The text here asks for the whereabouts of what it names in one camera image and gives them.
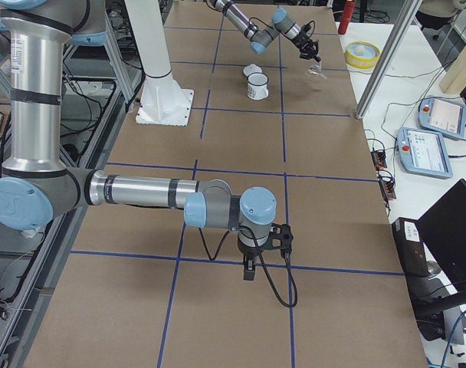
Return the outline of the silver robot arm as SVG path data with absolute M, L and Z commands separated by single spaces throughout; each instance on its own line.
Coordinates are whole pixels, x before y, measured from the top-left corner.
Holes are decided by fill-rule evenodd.
M 0 178 L 0 222 L 31 230 L 75 208 L 103 203 L 180 209 L 188 226 L 236 233 L 244 278 L 252 280 L 263 251 L 280 234 L 277 202 L 268 189 L 234 195 L 221 180 L 107 175 L 61 161 L 64 46 L 106 41 L 104 2 L 2 1 L 0 10 L 11 35 L 12 137 Z
M 308 31 L 309 24 L 300 26 L 288 12 L 279 7 L 271 17 L 271 23 L 260 29 L 252 17 L 247 17 L 233 1 L 206 1 L 217 12 L 221 12 L 249 40 L 255 54 L 263 54 L 279 36 L 286 37 L 300 52 L 300 58 L 321 62 L 318 40 L 313 40 Z

